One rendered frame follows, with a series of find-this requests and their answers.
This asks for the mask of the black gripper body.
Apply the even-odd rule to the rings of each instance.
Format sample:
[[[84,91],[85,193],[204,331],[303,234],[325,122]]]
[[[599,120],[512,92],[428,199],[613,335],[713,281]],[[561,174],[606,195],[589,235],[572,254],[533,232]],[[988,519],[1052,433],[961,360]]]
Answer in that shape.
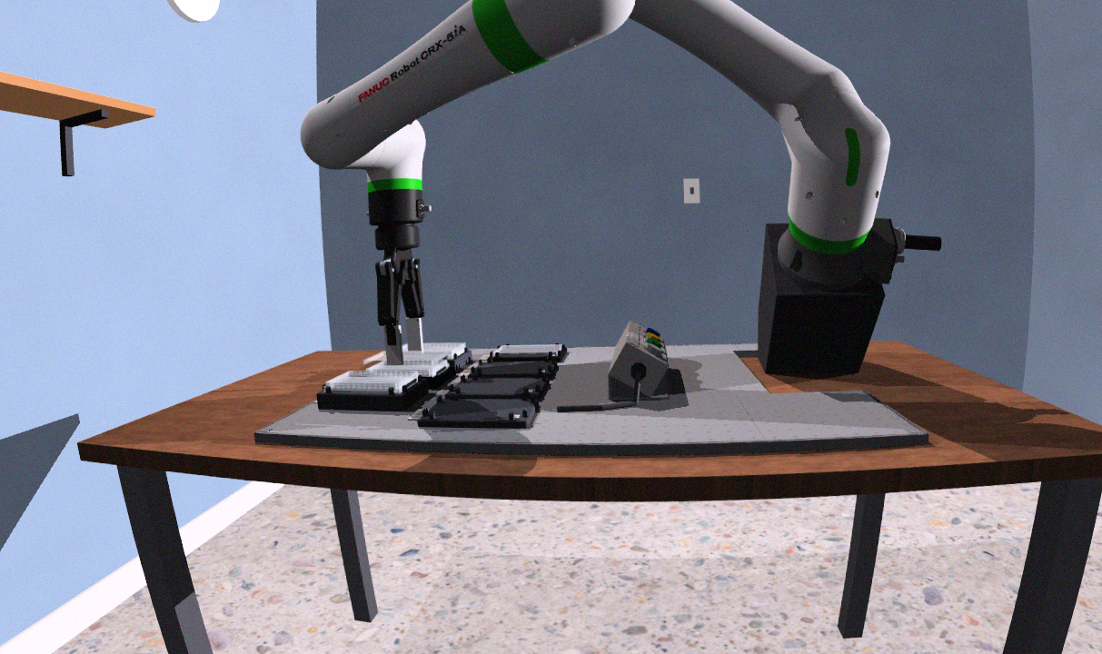
[[[383,261],[392,257],[395,279],[400,279],[401,261],[412,258],[411,248],[421,247],[421,236],[418,226],[388,226],[375,230],[375,243],[377,250],[383,250]]]

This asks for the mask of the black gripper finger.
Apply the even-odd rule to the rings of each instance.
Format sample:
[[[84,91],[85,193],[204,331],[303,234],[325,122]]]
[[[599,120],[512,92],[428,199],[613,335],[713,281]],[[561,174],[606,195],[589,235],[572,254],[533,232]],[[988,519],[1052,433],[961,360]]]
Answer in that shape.
[[[400,309],[402,286],[406,285],[406,272],[408,272],[408,260],[401,261],[400,279],[393,279],[392,257],[387,257],[383,262],[376,262],[375,269],[379,324],[383,326],[387,365],[402,365]]]
[[[402,305],[406,310],[406,332],[408,332],[408,351],[423,351],[422,322],[423,298],[421,283],[421,258],[409,258],[409,279],[402,286]],[[418,298],[417,298],[418,297]]]

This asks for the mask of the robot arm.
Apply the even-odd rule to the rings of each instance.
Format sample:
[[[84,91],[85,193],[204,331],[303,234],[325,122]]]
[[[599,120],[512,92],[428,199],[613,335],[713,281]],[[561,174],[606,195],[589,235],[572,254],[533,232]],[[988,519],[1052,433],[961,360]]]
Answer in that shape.
[[[627,17],[719,71],[780,125],[792,167],[778,258],[797,282],[838,290],[867,276],[889,285],[904,249],[940,250],[940,237],[875,218],[889,132],[844,72],[730,0],[469,0],[311,108],[301,144],[320,167],[367,171],[371,226],[415,226],[432,210],[422,201],[418,117],[582,49]]]

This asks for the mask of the white button panel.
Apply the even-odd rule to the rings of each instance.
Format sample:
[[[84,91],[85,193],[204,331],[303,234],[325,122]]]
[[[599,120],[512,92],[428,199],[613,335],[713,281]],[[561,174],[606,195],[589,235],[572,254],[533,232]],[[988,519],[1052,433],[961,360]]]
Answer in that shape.
[[[666,369],[670,367],[670,360],[665,339],[660,335],[651,328],[645,330],[640,324],[630,322],[629,329],[624,330],[617,346],[614,347],[608,375],[609,399],[633,399],[633,401],[557,406],[557,412],[601,411],[635,406],[639,404],[639,399],[669,399]]]

